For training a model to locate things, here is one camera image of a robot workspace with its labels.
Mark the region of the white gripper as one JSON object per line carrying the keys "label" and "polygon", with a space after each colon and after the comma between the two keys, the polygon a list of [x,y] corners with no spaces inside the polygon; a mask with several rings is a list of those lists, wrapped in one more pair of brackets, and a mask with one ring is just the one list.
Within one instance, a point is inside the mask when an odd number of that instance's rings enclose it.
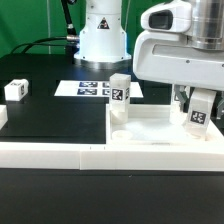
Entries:
{"label": "white gripper", "polygon": [[224,115],[224,52],[192,48],[185,35],[143,31],[137,38],[133,72],[138,79],[176,84],[175,99],[183,109],[189,88],[217,93],[217,119]]}

